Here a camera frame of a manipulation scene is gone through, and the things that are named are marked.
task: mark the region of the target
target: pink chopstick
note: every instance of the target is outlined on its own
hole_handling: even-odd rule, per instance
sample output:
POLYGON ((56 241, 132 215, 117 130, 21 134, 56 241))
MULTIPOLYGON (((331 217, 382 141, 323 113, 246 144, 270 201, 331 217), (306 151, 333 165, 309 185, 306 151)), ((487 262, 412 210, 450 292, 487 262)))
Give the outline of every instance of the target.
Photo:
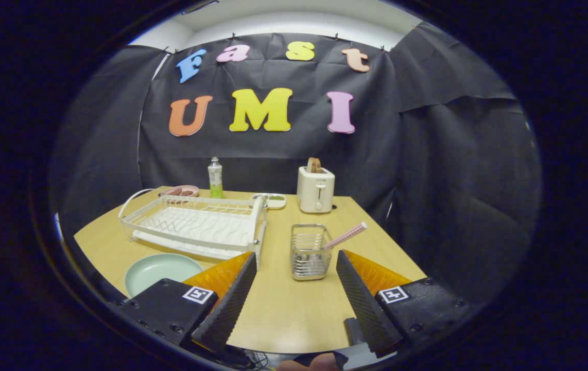
POLYGON ((328 250, 328 249, 332 249, 333 247, 335 247, 337 244, 341 244, 342 242, 345 242, 346 240, 350 239, 351 237, 353 237, 354 235, 357 235, 358 233, 362 232, 363 230, 367 229, 367 223, 362 222, 359 225, 351 228, 350 230, 348 230, 345 234, 341 235, 340 237, 332 240, 331 242, 328 242, 327 244, 325 244, 324 249, 328 250))

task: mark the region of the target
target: letter m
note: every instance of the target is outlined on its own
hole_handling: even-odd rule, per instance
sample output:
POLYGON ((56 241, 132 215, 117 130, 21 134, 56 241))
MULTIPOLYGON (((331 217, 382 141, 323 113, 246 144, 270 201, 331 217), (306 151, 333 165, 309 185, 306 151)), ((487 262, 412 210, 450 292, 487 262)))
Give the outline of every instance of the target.
POLYGON ((287 101, 291 95, 291 89, 276 88, 270 91, 260 103, 252 89, 240 89, 233 92, 232 96, 237 100, 237 105, 235 121, 230 125, 230 131, 247 131, 249 124, 246 122, 246 116, 252 128, 257 130, 267 115, 269 117, 264 124, 264 130, 288 131, 291 125, 287 122, 287 101))

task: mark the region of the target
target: dish rack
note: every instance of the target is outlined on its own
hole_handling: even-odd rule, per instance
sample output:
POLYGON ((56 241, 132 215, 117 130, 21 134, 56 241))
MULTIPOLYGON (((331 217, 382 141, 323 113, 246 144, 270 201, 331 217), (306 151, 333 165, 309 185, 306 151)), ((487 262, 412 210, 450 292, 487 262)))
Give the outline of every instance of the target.
POLYGON ((178 251, 230 259, 253 251, 260 267, 266 229, 266 200, 211 199, 164 195, 118 219, 129 240, 137 238, 178 251))

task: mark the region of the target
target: toaster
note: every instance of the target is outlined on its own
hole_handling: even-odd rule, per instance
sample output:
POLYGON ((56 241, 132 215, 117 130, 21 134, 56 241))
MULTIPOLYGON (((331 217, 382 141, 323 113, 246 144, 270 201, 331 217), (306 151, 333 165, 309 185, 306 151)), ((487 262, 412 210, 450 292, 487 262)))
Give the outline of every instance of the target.
POLYGON ((296 198, 304 213, 328 213, 333 207, 335 175, 322 167, 322 172, 308 172, 299 167, 296 198))

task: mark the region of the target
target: hand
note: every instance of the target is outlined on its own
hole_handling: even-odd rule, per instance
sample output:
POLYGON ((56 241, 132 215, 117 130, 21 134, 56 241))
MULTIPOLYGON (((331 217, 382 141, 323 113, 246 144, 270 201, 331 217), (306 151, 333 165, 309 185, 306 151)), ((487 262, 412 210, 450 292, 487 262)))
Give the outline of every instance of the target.
POLYGON ((280 362, 277 371, 339 371, 333 353, 318 355, 310 362, 310 367, 294 361, 280 362))

